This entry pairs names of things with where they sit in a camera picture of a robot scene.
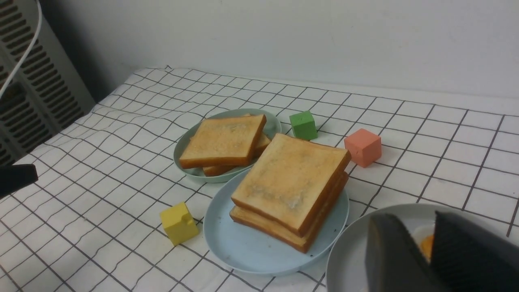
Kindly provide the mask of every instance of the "table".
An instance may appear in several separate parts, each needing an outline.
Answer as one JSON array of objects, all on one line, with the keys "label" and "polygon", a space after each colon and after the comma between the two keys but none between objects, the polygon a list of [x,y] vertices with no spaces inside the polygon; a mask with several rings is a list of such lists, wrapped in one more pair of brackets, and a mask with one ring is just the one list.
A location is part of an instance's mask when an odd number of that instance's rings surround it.
[{"label": "table", "polygon": [[348,223],[390,205],[442,204],[519,242],[518,116],[469,110],[470,100],[453,108],[330,88],[170,67],[135,72],[17,162],[36,165],[40,178],[0,202],[1,290],[326,291],[325,259],[285,277],[250,276],[221,263],[202,234],[173,248],[161,228],[160,211],[182,201],[203,228],[223,184],[184,177],[173,149],[203,118],[237,108],[277,115],[288,135],[289,116],[310,110],[314,142],[334,147],[359,128],[382,137],[377,163],[348,165]]}]

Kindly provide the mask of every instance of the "black handle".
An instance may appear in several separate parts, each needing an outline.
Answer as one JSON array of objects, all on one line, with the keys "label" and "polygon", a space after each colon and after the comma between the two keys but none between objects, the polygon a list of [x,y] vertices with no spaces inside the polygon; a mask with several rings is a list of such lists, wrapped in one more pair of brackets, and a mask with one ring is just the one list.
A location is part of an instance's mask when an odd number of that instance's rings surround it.
[{"label": "black handle", "polygon": [[0,167],[0,199],[38,181],[38,172],[32,164]]}]

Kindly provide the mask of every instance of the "white cable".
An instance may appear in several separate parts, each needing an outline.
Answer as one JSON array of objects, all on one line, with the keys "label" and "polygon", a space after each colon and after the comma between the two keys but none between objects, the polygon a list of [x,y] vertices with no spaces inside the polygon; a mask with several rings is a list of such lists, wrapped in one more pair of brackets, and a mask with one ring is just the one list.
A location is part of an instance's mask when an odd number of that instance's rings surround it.
[{"label": "white cable", "polygon": [[42,29],[42,18],[43,18],[42,7],[39,4],[39,0],[36,0],[36,4],[38,5],[38,26],[36,27],[36,32],[34,32],[33,40],[29,44],[29,47],[27,47],[27,50],[25,50],[25,53],[23,54],[20,61],[18,61],[18,64],[16,64],[15,68],[12,70],[11,74],[9,74],[9,77],[7,77],[7,79],[5,80],[4,85],[0,89],[0,99],[4,95],[4,92],[7,89],[7,86],[9,86],[9,83],[11,83],[11,80],[14,78],[16,72],[20,69],[23,62],[27,58],[27,55],[29,55],[29,53],[31,52],[32,47],[34,46],[34,44],[36,43],[36,40],[38,39],[39,31]]}]

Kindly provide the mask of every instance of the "green cube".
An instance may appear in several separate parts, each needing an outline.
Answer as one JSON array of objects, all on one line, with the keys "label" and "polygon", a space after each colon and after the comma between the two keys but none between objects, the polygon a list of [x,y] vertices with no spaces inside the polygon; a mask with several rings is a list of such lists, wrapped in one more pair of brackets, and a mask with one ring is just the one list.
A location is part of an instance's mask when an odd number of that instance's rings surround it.
[{"label": "green cube", "polygon": [[316,121],[310,111],[294,114],[290,116],[292,133],[296,138],[312,140],[317,138]]}]

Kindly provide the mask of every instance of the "yellow cube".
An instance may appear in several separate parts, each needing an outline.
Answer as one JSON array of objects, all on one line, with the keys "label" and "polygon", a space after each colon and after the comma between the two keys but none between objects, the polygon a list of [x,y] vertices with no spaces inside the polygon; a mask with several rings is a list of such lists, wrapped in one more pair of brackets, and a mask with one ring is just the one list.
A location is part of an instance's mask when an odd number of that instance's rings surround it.
[{"label": "yellow cube", "polygon": [[199,233],[198,227],[184,202],[162,211],[160,220],[173,245],[181,244]]}]

